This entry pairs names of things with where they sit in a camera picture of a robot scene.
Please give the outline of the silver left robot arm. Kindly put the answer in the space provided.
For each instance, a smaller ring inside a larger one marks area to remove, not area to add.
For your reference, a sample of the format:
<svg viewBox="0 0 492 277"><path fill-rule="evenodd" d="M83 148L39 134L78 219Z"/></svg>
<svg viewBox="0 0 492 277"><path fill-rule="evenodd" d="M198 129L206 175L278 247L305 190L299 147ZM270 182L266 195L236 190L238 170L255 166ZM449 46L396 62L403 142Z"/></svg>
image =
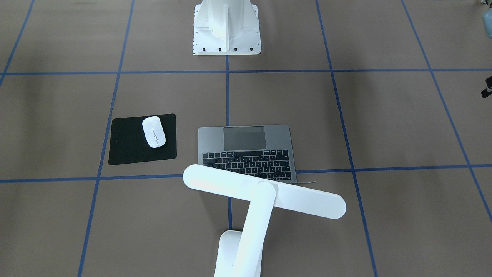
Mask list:
<svg viewBox="0 0 492 277"><path fill-rule="evenodd" d="M480 0L482 5L487 5L488 10L482 14L482 22L484 24L484 30L488 39L492 39L492 1ZM492 94L492 77L485 80L486 88L481 91L481 96L487 98Z"/></svg>

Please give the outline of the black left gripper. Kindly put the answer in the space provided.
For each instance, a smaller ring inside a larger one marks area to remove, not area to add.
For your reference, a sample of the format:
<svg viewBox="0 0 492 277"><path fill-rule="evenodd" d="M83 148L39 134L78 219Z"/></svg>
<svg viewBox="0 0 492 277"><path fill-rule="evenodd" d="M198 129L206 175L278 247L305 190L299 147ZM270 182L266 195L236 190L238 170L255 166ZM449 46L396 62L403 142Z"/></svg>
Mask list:
<svg viewBox="0 0 492 277"><path fill-rule="evenodd" d="M481 91L482 98L487 98L492 95L492 77L485 80L486 88Z"/></svg>

